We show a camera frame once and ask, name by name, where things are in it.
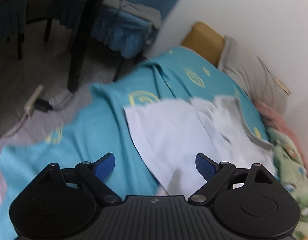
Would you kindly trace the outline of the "white garment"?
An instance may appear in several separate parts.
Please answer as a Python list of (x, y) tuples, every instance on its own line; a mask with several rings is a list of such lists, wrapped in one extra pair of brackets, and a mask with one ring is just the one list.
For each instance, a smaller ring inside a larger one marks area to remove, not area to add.
[(199, 153), (216, 163), (238, 168), (260, 163), (277, 173), (273, 145), (251, 132), (235, 97), (162, 100), (127, 107), (125, 115), (132, 141), (161, 193), (189, 197), (205, 184), (195, 165)]

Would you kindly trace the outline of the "blue folding chair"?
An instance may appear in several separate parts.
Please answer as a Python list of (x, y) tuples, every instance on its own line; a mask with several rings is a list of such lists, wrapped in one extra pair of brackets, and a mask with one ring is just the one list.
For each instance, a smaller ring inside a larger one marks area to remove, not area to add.
[(178, 0), (103, 0), (91, 36), (125, 59), (151, 46)]

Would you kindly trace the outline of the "teal patterned bed sheet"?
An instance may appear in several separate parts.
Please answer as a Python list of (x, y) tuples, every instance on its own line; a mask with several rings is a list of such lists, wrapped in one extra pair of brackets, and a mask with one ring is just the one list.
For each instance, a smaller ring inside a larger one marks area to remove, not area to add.
[(115, 156), (115, 169), (108, 184), (122, 197), (154, 194), (158, 183), (145, 166), (131, 137), (124, 108), (147, 105), (162, 99), (213, 100), (218, 95), (238, 98), (247, 130), (252, 137), (268, 141), (261, 116), (246, 93), (194, 51), (176, 47), (140, 63), (125, 78), (107, 85), (92, 84), (93, 98), (74, 121), (33, 144), (17, 137), (0, 150), (0, 179), (6, 182), (0, 204), (0, 239), (15, 239), (9, 208), (17, 195), (49, 163), (73, 167), (96, 161), (108, 152)]

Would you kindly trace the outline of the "green cartoon fleece blanket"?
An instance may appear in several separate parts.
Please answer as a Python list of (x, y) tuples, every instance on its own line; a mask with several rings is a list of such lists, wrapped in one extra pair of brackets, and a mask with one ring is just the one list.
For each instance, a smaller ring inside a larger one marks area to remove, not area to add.
[(295, 239), (308, 239), (308, 177), (295, 143), (276, 129), (267, 129), (274, 145), (274, 164), (281, 185), (291, 194), (300, 208), (300, 219), (293, 233)]

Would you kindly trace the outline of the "white power strip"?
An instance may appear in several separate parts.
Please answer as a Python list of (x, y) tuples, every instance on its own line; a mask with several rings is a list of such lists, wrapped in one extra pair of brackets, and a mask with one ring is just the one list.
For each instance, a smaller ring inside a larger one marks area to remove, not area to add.
[(34, 90), (33, 94), (30, 96), (30, 98), (27, 100), (27, 102), (24, 105), (24, 113), (26, 116), (31, 116), (36, 100), (40, 97), (41, 93), (44, 90), (44, 85), (38, 85), (36, 89)]

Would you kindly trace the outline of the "yellow pillow behind grey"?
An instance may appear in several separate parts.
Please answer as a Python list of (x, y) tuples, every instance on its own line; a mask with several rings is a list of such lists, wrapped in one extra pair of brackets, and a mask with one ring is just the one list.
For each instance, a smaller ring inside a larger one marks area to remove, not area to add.
[(281, 80), (279, 80), (276, 76), (272, 75), (275, 83), (287, 94), (290, 95), (291, 91)]

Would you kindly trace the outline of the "mustard yellow headboard cushion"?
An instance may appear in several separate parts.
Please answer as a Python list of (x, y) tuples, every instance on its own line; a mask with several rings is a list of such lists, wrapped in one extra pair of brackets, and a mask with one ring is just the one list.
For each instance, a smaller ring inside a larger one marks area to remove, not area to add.
[(181, 46), (187, 47), (217, 67), (225, 39), (204, 22), (196, 22)]

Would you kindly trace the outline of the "white desk with black frame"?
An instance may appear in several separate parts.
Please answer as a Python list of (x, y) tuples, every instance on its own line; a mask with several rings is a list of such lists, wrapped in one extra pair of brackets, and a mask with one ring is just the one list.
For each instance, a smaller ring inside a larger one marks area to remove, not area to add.
[(86, 0), (80, 16), (79, 26), (72, 46), (67, 89), (74, 94), (79, 86), (79, 79), (86, 54), (86, 46), (91, 36), (95, 20), (99, 15), (103, 0)]

